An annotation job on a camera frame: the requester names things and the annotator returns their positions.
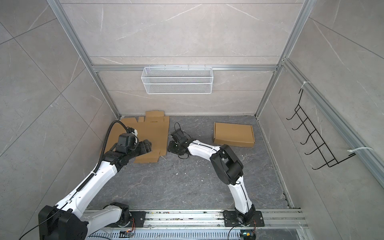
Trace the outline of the brown cardboard box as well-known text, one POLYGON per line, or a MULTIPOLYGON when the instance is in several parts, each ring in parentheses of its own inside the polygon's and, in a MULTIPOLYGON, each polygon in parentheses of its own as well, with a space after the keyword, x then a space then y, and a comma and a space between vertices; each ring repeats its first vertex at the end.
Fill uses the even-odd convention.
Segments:
POLYGON ((214 144, 252 148, 255 144, 253 126, 215 123, 214 144))
POLYGON ((124 118, 121 122, 137 130, 140 141, 149 140, 152 143, 152 151, 136 157, 135 164, 156 163, 167 154, 170 117, 165 116, 164 111, 147 111, 144 117, 124 118))

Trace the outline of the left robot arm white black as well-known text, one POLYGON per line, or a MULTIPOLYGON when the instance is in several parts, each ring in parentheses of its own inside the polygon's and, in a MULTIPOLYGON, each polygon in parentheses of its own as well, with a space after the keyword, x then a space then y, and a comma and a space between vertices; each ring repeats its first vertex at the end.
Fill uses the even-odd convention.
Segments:
POLYGON ((45 206, 38 216, 41 240, 84 240, 108 226, 126 227, 133 223, 129 206, 113 202, 92 214, 85 214, 92 199, 129 160, 152 150, 148 140, 134 143, 134 134, 122 134, 92 171, 55 206, 45 206))

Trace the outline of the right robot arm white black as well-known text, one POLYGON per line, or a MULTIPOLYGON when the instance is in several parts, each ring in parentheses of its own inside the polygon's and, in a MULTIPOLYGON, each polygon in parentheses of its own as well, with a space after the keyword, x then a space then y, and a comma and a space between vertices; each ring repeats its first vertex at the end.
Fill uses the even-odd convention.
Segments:
POLYGON ((256 209, 244 184, 244 165, 228 145, 211 146, 191 138, 181 129, 171 133, 168 152, 181 156, 197 156, 211 162, 218 178, 229 187, 235 202, 235 212, 241 224, 247 224, 256 209))

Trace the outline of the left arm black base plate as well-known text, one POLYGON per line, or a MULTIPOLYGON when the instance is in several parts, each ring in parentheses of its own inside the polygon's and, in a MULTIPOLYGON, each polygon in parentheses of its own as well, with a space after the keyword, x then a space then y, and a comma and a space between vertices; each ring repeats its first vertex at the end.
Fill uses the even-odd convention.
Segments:
POLYGON ((146 220, 145 211, 130 211, 130 217, 124 220, 122 224, 119 224, 120 228, 143 228, 146 220))

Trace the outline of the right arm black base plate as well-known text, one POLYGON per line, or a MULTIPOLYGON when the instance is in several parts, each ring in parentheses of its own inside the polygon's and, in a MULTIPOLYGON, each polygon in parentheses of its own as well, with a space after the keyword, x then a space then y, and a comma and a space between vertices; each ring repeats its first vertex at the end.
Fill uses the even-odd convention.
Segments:
POLYGON ((236 211, 223 211, 224 223, 226 227, 235 227, 237 225, 244 227, 264 227, 264 217, 261 211, 248 212, 242 216, 236 211))

